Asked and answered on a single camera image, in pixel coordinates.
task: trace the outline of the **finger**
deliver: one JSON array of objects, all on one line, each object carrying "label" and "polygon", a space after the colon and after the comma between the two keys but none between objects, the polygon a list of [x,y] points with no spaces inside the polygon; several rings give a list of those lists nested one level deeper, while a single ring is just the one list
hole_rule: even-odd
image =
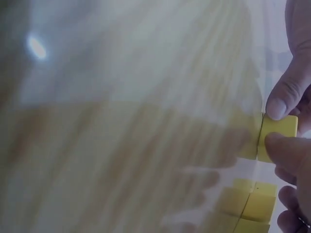
[{"label": "finger", "polygon": [[292,115],[292,116],[298,116],[300,114],[300,110],[296,107],[294,108],[293,110],[291,110],[290,114],[289,115]]},{"label": "finger", "polygon": [[301,113],[298,115],[298,132],[302,136],[311,130],[311,102],[302,107]]},{"label": "finger", "polygon": [[278,193],[278,198],[288,210],[300,217],[304,222],[308,222],[307,218],[300,209],[297,198],[297,190],[295,188],[291,186],[285,186],[281,188]]},{"label": "finger", "polygon": [[284,233],[306,233],[308,227],[290,210],[281,213],[277,224]]},{"label": "finger", "polygon": [[290,174],[287,170],[282,167],[277,166],[275,168],[275,174],[283,181],[290,183],[292,185],[297,185],[297,178]]},{"label": "finger", "polygon": [[286,72],[273,88],[266,105],[266,113],[274,120],[287,116],[299,103],[311,84],[311,61],[307,56],[293,58]]},{"label": "finger", "polygon": [[311,149],[311,141],[305,138],[284,137],[271,133],[265,138],[265,145],[271,160],[297,177]]}]

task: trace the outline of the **wood grain surface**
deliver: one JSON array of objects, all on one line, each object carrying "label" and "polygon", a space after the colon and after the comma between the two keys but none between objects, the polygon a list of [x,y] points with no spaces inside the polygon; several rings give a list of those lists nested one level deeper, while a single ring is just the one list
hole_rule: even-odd
[{"label": "wood grain surface", "polygon": [[1,232],[206,232],[222,188],[256,175],[261,10],[252,0],[4,3]]}]

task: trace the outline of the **yellow foam cube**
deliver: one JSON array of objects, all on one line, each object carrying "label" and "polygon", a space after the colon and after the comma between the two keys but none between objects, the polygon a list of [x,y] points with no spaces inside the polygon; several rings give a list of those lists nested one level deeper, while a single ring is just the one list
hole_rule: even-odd
[{"label": "yellow foam cube", "polygon": [[269,223],[276,197],[259,193],[251,193],[243,210],[242,217],[246,220]]},{"label": "yellow foam cube", "polygon": [[258,160],[271,163],[264,144],[265,137],[269,133],[276,132],[284,135],[285,137],[296,137],[297,127],[298,117],[296,116],[287,116],[282,120],[275,121],[265,114],[263,116],[263,122],[258,142]]},{"label": "yellow foam cube", "polygon": [[210,212],[207,220],[199,227],[197,232],[233,233],[239,218],[217,212]]},{"label": "yellow foam cube", "polygon": [[269,229],[269,224],[241,218],[234,230],[234,233],[268,233]]},{"label": "yellow foam cube", "polygon": [[277,186],[271,183],[256,182],[254,193],[276,197]]},{"label": "yellow foam cube", "polygon": [[249,191],[225,187],[216,203],[217,212],[240,217],[246,205]]},{"label": "yellow foam cube", "polygon": [[233,187],[240,189],[240,190],[244,190],[247,192],[253,192],[254,190],[254,186],[255,186],[255,182],[252,180],[248,180],[248,179],[234,179],[233,181]]}]

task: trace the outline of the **human skin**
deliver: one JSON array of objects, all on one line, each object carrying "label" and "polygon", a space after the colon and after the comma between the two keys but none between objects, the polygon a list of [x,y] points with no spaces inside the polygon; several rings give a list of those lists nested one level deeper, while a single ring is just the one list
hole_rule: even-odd
[{"label": "human skin", "polygon": [[272,90],[266,113],[274,120],[298,116],[302,135],[311,129],[311,1],[287,0],[285,22],[293,60]]}]

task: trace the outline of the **yellow cube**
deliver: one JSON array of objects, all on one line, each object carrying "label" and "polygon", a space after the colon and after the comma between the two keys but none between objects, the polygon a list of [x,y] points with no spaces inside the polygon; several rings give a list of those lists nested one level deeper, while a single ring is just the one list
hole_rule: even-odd
[{"label": "yellow cube", "polygon": [[216,203],[217,212],[240,217],[246,205],[249,191],[225,187]]},{"label": "yellow cube", "polygon": [[234,230],[234,233],[268,233],[269,229],[269,224],[241,218]]},{"label": "yellow cube", "polygon": [[264,140],[269,133],[280,133],[286,137],[296,137],[298,127],[298,117],[287,116],[282,120],[272,120],[266,114],[263,117],[261,126],[259,142],[258,142],[258,160],[262,162],[271,163],[271,160],[267,154]]},{"label": "yellow cube", "polygon": [[255,222],[269,223],[275,202],[276,197],[251,193],[241,218]]},{"label": "yellow cube", "polygon": [[256,182],[254,193],[276,197],[277,186],[271,183]]},{"label": "yellow cube", "polygon": [[233,181],[233,187],[244,190],[247,192],[253,192],[255,186],[255,182],[248,179],[235,179]]}]

